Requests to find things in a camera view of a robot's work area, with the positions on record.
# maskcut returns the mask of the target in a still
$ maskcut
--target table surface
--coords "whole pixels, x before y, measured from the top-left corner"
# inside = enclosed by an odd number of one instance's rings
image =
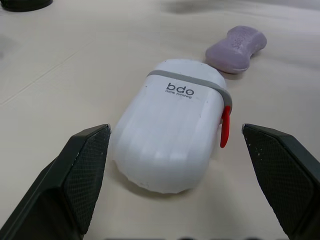
[[[245,25],[268,44],[244,74],[224,75],[234,102],[230,138],[215,148],[201,184],[150,193],[108,159],[84,239],[285,239],[241,126],[292,134],[320,159],[319,11],[316,0],[54,0],[34,12],[0,10],[0,226],[71,135],[116,125],[157,63],[201,61]]]

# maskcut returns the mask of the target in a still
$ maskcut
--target red tab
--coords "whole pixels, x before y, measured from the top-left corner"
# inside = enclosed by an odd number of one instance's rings
[[[229,129],[230,129],[230,106],[226,106],[222,113],[222,128],[221,128],[221,140],[220,147],[224,148],[228,142]]]

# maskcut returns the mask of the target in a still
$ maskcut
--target lid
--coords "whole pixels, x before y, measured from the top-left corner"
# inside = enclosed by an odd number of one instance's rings
[[[224,77],[213,67],[190,59],[168,59],[158,64],[150,75],[159,75],[167,78],[202,85],[219,92],[223,98],[224,107],[230,106],[232,111],[232,98],[227,91]]]

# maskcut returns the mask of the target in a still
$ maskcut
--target white soap case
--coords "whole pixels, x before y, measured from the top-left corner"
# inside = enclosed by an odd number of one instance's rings
[[[206,171],[227,108],[225,143],[232,100],[224,78],[198,61],[166,60],[150,72],[113,130],[112,158],[142,188],[192,189]]]

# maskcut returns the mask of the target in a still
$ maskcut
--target gray rubber strap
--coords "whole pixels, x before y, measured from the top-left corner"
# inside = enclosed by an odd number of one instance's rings
[[[177,79],[177,80],[184,81],[187,83],[197,84],[197,85],[201,85],[204,87],[214,89],[218,93],[221,94],[221,96],[223,98],[223,102],[224,102],[224,107],[230,106],[230,114],[231,114],[232,98],[231,98],[229,92],[214,82],[203,80],[203,79],[192,77],[192,76],[186,76],[186,75],[182,75],[182,74],[178,74],[178,73],[174,73],[174,72],[164,71],[164,70],[153,70],[148,74],[148,76],[150,76],[150,75],[159,75],[159,76],[163,76],[163,77],[167,77],[167,78],[171,78],[171,79]]]

